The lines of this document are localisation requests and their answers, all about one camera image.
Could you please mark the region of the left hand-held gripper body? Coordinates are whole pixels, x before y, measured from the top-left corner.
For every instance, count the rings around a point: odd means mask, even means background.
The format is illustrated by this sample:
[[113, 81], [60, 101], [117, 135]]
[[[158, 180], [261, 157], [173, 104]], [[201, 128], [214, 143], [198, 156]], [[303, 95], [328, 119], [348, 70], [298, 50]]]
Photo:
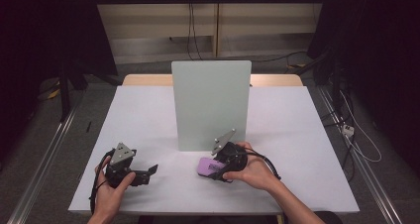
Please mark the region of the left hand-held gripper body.
[[117, 145], [105, 173], [111, 187], [116, 188], [119, 186], [124, 177], [132, 172], [130, 165], [136, 152], [136, 150], [131, 150], [124, 143]]

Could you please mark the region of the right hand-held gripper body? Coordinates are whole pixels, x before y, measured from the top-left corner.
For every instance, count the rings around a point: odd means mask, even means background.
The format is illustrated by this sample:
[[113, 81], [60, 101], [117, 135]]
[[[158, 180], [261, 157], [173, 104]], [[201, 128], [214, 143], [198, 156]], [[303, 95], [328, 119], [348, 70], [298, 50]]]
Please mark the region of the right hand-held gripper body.
[[232, 129], [226, 134], [215, 139], [215, 145], [211, 155], [223, 155], [227, 165], [226, 171], [240, 171], [244, 169], [248, 162], [248, 155], [245, 149], [237, 144], [231, 142], [231, 138], [235, 135], [236, 130]]

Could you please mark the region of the purple whiteboard eraser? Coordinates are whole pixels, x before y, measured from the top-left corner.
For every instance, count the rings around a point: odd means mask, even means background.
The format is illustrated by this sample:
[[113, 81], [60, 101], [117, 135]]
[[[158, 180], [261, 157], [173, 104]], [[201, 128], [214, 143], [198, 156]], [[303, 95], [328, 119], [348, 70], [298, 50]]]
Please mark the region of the purple whiteboard eraser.
[[226, 171], [227, 165], [210, 158], [201, 158], [198, 163], [197, 173], [204, 177], [210, 177], [210, 174], [217, 171]]

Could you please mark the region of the pale green glass whiteboard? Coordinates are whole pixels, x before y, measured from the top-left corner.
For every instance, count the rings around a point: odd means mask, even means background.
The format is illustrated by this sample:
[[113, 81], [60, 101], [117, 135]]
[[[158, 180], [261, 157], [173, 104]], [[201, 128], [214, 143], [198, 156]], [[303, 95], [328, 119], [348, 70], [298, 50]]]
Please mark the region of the pale green glass whiteboard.
[[229, 132], [234, 141], [246, 138], [251, 70], [248, 60], [171, 64], [181, 151], [211, 151]]

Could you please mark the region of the person's right hand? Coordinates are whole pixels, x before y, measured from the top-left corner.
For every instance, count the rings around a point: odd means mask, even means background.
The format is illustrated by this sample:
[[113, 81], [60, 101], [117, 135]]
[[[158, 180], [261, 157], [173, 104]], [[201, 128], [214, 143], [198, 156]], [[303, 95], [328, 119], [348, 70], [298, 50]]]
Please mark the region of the person's right hand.
[[240, 180], [253, 188], [265, 191], [271, 190], [279, 179], [272, 173], [263, 158], [248, 155], [248, 162], [240, 171], [227, 171], [223, 174], [225, 179]]

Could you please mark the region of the person's left hand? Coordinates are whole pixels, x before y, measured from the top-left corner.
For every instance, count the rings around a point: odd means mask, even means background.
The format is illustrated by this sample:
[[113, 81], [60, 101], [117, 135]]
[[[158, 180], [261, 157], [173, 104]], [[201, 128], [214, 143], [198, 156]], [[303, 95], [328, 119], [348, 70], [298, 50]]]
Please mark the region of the person's left hand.
[[119, 186], [117, 186], [116, 188], [111, 187], [109, 185], [109, 182], [106, 180], [103, 171], [103, 169], [110, 162], [110, 159], [111, 157], [108, 156], [104, 160], [103, 165], [100, 168], [96, 169], [96, 171], [99, 172], [99, 175], [96, 183], [97, 195], [93, 215], [109, 215], [112, 216], [114, 219], [114, 217], [119, 212], [119, 208], [121, 206], [125, 190], [132, 183], [136, 175], [133, 172], [131, 172], [130, 174], [127, 174], [124, 177]]

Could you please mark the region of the black metal stand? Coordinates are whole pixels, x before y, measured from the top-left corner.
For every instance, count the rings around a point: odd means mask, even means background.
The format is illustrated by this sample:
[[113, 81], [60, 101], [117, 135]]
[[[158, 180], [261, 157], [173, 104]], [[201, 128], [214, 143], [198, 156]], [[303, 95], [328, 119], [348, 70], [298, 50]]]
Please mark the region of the black metal stand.
[[64, 62], [60, 66], [59, 87], [60, 87], [60, 98], [61, 98], [60, 121], [63, 122], [67, 118], [70, 112], [70, 108], [71, 108], [69, 90], [68, 90], [68, 78], [67, 78], [66, 66]]

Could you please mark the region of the black curtain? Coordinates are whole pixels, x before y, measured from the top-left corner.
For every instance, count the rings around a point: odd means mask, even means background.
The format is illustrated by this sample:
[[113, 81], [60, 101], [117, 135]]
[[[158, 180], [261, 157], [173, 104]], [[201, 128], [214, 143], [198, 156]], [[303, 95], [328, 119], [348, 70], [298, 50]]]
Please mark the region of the black curtain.
[[0, 0], [0, 164], [8, 159], [48, 78], [77, 89], [86, 74], [117, 73], [93, 0]]
[[420, 0], [330, 0], [308, 54], [333, 44], [341, 25], [342, 65], [395, 151], [420, 174]]

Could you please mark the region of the aluminium floor rail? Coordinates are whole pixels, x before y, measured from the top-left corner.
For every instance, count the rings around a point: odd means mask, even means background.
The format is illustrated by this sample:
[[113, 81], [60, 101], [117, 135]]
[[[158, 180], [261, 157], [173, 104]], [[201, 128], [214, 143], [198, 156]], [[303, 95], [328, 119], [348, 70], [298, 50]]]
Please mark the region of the aluminium floor rail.
[[376, 177], [373, 169], [370, 167], [371, 160], [368, 159], [361, 151], [356, 142], [352, 142], [346, 135], [342, 133], [342, 126], [345, 125], [344, 118], [339, 115], [333, 108], [332, 95], [325, 87], [318, 88], [319, 94], [329, 111], [329, 117], [334, 121], [339, 134], [344, 138], [346, 148], [352, 156], [355, 166], [358, 168], [363, 177], [372, 198], [374, 199], [378, 209], [387, 224], [402, 224], [402, 220], [397, 210], [386, 193], [385, 189]]
[[74, 116], [80, 106], [85, 92], [79, 91], [74, 95], [72, 107], [69, 109], [63, 120], [59, 122], [54, 136], [45, 151], [43, 158], [37, 165], [35, 174], [31, 177], [29, 184], [25, 188], [23, 195], [19, 199], [17, 206], [12, 212], [7, 224], [25, 224], [34, 206], [34, 203], [42, 189], [52, 163], [62, 145], [62, 142], [72, 124]]

